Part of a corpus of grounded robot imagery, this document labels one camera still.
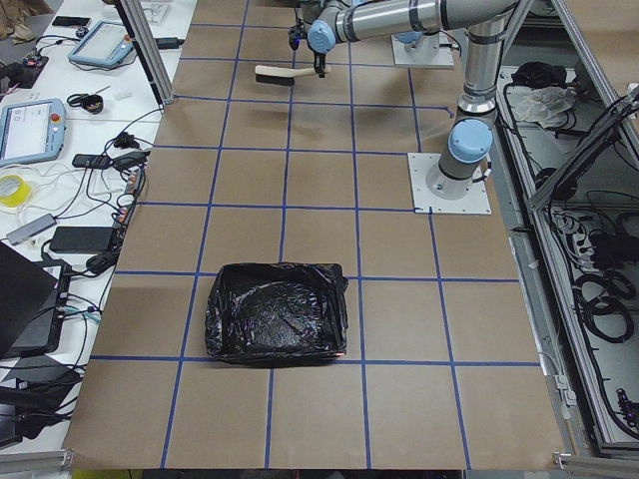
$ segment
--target white desk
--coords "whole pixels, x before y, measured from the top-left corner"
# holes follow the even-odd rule
[[[155,37],[185,38],[197,0],[174,0],[171,2],[167,15],[160,25],[152,25]],[[91,25],[100,20],[119,21],[114,7],[103,6],[99,0],[66,0],[57,12],[59,15],[90,17]],[[74,37],[75,29],[49,26],[45,35],[61,35]],[[38,47],[55,42],[56,39],[44,39]],[[63,102],[70,95],[76,93],[93,93],[106,86],[109,90],[100,95],[104,98],[104,111],[92,115],[82,108],[67,108],[68,118],[74,120],[134,120],[158,107],[158,103],[149,87],[149,82],[140,63],[135,59],[132,65],[126,65],[111,71],[86,72],[69,63],[67,55],[75,47],[74,42],[64,42],[61,45],[48,47],[43,55],[49,57],[49,63],[36,81],[34,88],[19,89],[2,101],[2,106],[32,102],[47,98],[59,98]],[[181,50],[161,51],[162,60],[169,74],[174,78],[180,61]],[[135,54],[125,60],[125,64],[132,61]],[[127,95],[127,98],[116,100],[116,97]],[[160,122],[160,114],[147,117],[146,122]]]
[[[151,29],[156,37],[178,37],[185,38],[191,23],[191,17],[195,10],[197,0],[173,0],[170,2],[170,10],[160,25],[152,25]],[[113,7],[106,7],[100,0],[66,0],[57,12],[59,15],[91,17],[92,24],[101,19],[118,20],[117,12]],[[73,36],[75,31],[69,28],[52,27],[46,31],[46,35]],[[31,90],[17,90],[15,93],[5,97],[0,104],[4,107],[10,104],[33,101],[46,98],[60,98],[63,102],[69,95],[75,93],[92,93],[107,85],[111,88],[101,95],[105,99],[105,109],[99,115],[91,115],[82,109],[67,108],[67,131],[65,136],[65,146],[60,157],[53,162],[29,165],[28,168],[6,167],[0,169],[0,176],[17,174],[21,176],[34,189],[30,208],[25,209],[20,216],[13,213],[0,213],[0,238],[6,234],[28,223],[40,216],[45,211],[37,207],[47,209],[55,208],[70,200],[76,193],[83,170],[73,169],[71,162],[78,153],[100,153],[104,144],[115,137],[127,124],[138,117],[150,112],[158,105],[149,87],[146,75],[136,59],[132,65],[110,72],[94,71],[84,72],[67,60],[67,54],[73,48],[71,42],[63,45],[53,46],[45,49],[45,54],[50,57],[49,64],[44,69],[42,75]],[[170,78],[176,73],[181,50],[169,50],[161,52]],[[123,100],[116,100],[118,93],[130,92],[131,96]],[[160,113],[153,114],[143,121],[135,124],[127,131],[135,136],[153,142],[157,134],[160,120]],[[124,154],[117,149],[110,150],[113,157]],[[50,172],[66,172],[59,178],[55,186],[42,186],[49,183],[52,177],[42,178],[42,174]],[[94,178],[99,178],[100,172],[94,173]],[[107,180],[109,188],[114,192],[114,199],[118,196],[118,190],[124,187],[124,182],[115,171],[105,172],[104,178]],[[94,192],[103,192],[99,183],[93,182]],[[77,215],[94,207],[97,203],[81,195],[73,207],[65,215]],[[111,211],[108,207],[101,207],[85,216],[60,221],[60,225],[66,226],[109,226],[112,223]],[[52,237],[54,229],[42,232],[30,241],[14,246],[26,257],[32,260],[40,259],[40,245]],[[76,270],[83,270],[84,263],[88,258],[83,254],[65,254],[60,258],[68,262]],[[86,297],[97,302],[102,291],[107,287],[110,272],[107,271],[97,278],[75,278],[71,281],[70,292]],[[70,305],[83,307],[81,301],[70,299]],[[85,325],[81,317],[65,321],[62,328],[60,345],[58,349],[49,354],[61,363],[74,363],[78,360],[85,334]],[[87,321],[87,340],[79,359],[80,364],[88,361],[95,339],[98,325],[92,321]],[[3,365],[11,365],[14,362],[3,361]],[[75,397],[79,392],[80,385],[74,387],[68,396]],[[56,426],[46,427],[42,433],[34,440],[25,439],[22,443],[2,449],[0,454],[16,454],[23,452],[40,452],[57,450],[62,447],[62,441],[67,433],[69,424],[62,422]],[[31,473],[20,473],[7,475],[5,477],[30,478]],[[68,477],[67,473],[40,472],[38,477]]]

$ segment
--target yellow tape roll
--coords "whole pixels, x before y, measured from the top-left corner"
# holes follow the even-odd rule
[[[0,203],[5,207],[16,208],[29,198],[31,187],[17,175],[0,178]]]

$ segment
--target black laptop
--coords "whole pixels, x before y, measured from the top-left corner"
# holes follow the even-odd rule
[[[0,243],[0,358],[57,349],[69,269],[61,260],[32,262]]]

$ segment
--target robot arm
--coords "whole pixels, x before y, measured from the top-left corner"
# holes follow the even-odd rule
[[[468,28],[464,91],[458,106],[470,115],[495,108],[494,94],[501,62],[506,19],[516,0],[340,0],[307,1],[302,13],[311,48],[325,55],[337,43],[407,31],[434,32]]]
[[[323,9],[305,3],[303,16],[307,23],[324,22],[333,32],[334,41],[343,43],[410,30],[465,28],[508,12],[515,3],[516,0],[377,0],[352,1],[352,6],[345,8],[343,2],[328,0]]]
[[[457,118],[438,164],[426,184],[447,200],[462,198],[492,145],[497,75],[506,20],[517,0],[307,0],[302,4],[308,41],[316,56],[337,43],[407,31],[468,28],[463,92]]]

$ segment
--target phone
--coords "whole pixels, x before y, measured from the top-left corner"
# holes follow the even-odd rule
[[[54,27],[86,27],[91,22],[88,17],[64,17],[57,16],[53,19]]]
[[[85,155],[79,153],[73,157],[71,165],[76,168],[87,168],[89,170],[106,170],[111,165],[111,159],[106,155]]]

